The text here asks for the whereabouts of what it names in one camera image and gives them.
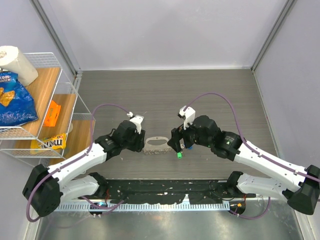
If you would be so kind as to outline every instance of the white wall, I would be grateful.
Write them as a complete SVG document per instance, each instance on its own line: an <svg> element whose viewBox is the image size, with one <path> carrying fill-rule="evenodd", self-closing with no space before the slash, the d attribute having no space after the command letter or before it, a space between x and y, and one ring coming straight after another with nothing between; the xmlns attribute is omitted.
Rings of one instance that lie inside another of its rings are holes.
<svg viewBox="0 0 320 240"><path fill-rule="evenodd" d="M282 158L320 167L320 1L297 1L257 68ZM310 218L320 238L320 206Z"/></svg>
<svg viewBox="0 0 320 240"><path fill-rule="evenodd" d="M16 46L23 53L54 53L68 77L72 76L29 0L6 0L1 6L0 46Z"/></svg>
<svg viewBox="0 0 320 240"><path fill-rule="evenodd" d="M286 0L49 2L81 69L114 70L249 68Z"/></svg>
<svg viewBox="0 0 320 240"><path fill-rule="evenodd" d="M0 152L0 239L24 239L28 220L22 190L32 168Z"/></svg>
<svg viewBox="0 0 320 240"><path fill-rule="evenodd" d="M65 65L29 0L1 2L0 22L0 46L17 46L25 53L53 52ZM23 239L28 221L22 190L31 169L0 152L0 239Z"/></svg>

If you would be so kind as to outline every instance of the gray table surface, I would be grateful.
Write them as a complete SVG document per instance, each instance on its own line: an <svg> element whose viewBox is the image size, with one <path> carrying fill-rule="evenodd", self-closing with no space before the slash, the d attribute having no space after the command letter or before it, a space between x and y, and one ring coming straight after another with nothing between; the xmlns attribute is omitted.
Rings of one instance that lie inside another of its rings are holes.
<svg viewBox="0 0 320 240"><path fill-rule="evenodd" d="M250 70L135 70L85 71L79 94L90 110L102 103L116 103L136 115L144 116L145 138L171 137L171 129L182 124L177 117L181 107L204 92L218 92L234 105L244 136L261 149L275 153L275 148ZM192 104L196 115L208 115L225 131L237 133L229 105L209 95ZM115 107L104 107L95 116L94 137L108 134L128 119ZM215 156L209 148L194 146L177 159L171 151L145 155L122 151L106 163L90 169L106 178L150 179L226 179L232 171L263 176L259 171Z"/></svg>
<svg viewBox="0 0 320 240"><path fill-rule="evenodd" d="M170 138L171 129L182 121L178 110L197 95L215 91L226 95L234 104L245 137L271 153L271 139L260 97L250 70L154 70L88 71L83 73L79 93L89 109L102 103L125 106L145 117L146 138ZM197 116L208 115L222 130L237 132L229 106L216 96L205 96L192 107ZM94 136L108 134L127 119L114 107L96 114ZM122 151L120 156L93 167L106 178L149 179L226 179L232 171L263 176L260 172L226 159L219 159L208 148L195 146L183 151L158 155ZM266 201L247 201L245 215L257 216ZM303 239L294 211L284 202L272 201L268 213L257 220L245 220L226 211L114 212L102 218L83 219L83 212L55 212L54 224L44 218L37 240L300 240Z"/></svg>
<svg viewBox="0 0 320 240"><path fill-rule="evenodd" d="M244 215L257 216L266 205L266 200L247 200ZM36 240L304 239L292 208L277 200L256 220L227 211L114 212L101 218L84 212L54 212L49 217L41 221Z"/></svg>

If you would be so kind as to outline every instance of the wood grain surface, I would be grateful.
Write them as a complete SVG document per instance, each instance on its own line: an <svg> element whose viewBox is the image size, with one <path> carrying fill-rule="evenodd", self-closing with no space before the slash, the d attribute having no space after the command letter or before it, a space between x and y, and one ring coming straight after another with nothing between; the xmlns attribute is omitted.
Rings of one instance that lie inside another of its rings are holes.
<svg viewBox="0 0 320 240"><path fill-rule="evenodd" d="M76 94L55 94L52 100L61 106L61 110L55 126L43 126L39 139L49 138L68 131L70 117L76 101Z"/></svg>
<svg viewBox="0 0 320 240"><path fill-rule="evenodd" d="M35 110L38 116L37 121L29 122L22 127L32 135L37 135L41 123L46 116L46 109L50 104L50 99L54 90L55 83L60 71L59 67L37 68L39 76L25 88L34 99Z"/></svg>
<svg viewBox="0 0 320 240"><path fill-rule="evenodd" d="M124 70L85 71L79 93L90 110L102 103L126 107L135 115L144 116L145 139L171 137L171 129L182 120L177 116L181 107L204 92L224 94L234 105L244 136L271 153L275 148L250 70ZM230 107L223 99L209 95L192 104L196 116L208 115L225 131L238 132ZM104 107L97 111L94 137L108 134L127 120L124 111ZM119 156L95 166L88 172L99 172L106 178L149 179L226 179L232 171L263 176L248 166L221 159L209 148L195 145L183 151L158 155L124 150Z"/></svg>
<svg viewBox="0 0 320 240"><path fill-rule="evenodd" d="M66 159L80 153L90 145L90 120L72 120L71 122L73 130L68 135L64 150ZM50 165L60 163L63 160L63 158L52 158Z"/></svg>

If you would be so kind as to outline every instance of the paper towel roll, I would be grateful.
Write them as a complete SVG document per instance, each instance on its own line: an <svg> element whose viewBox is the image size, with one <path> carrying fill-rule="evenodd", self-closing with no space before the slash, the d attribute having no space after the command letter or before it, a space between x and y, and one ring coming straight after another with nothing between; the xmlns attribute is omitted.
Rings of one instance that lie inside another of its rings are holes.
<svg viewBox="0 0 320 240"><path fill-rule="evenodd" d="M18 74L23 86L28 86L38 77L37 70L15 46L0 46L0 68Z"/></svg>

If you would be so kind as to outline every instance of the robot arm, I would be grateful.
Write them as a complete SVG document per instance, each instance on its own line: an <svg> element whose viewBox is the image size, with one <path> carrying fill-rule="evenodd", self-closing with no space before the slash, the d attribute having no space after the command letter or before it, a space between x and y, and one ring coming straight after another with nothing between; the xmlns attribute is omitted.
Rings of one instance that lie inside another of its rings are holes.
<svg viewBox="0 0 320 240"><path fill-rule="evenodd" d="M94 197L104 196L108 189L107 182L98 173L94 172L86 177L73 179L93 166L102 164L119 155L124 149L141 152L145 145L144 138L146 133L141 127L143 119L143 116L133 116L130 120L120 123L113 133L98 137L87 155L85 154L88 148L48 168L45 168L42 164L35 166L22 191L26 199L29 199L35 186L45 176L85 155L78 161L55 172L37 189L31 205L38 215L45 217L52 213L61 202L74 198L88 195Z"/></svg>
<svg viewBox="0 0 320 240"><path fill-rule="evenodd" d="M244 143L241 137L228 131L221 131L216 122L206 115L195 118L195 110L191 107L182 107L178 116L184 123L171 130L171 139L168 145L177 153L181 152L180 140L183 139L186 148L193 144L210 148L220 158L229 159L245 164L271 178L254 177L242 172L233 172L228 179L228 191L232 193L260 194L286 201L295 210L312 215L319 195L319 183L301 176L299 173L320 178L320 169L313 165L305 168L284 161L269 154L251 142ZM289 171L281 164L295 172Z"/></svg>

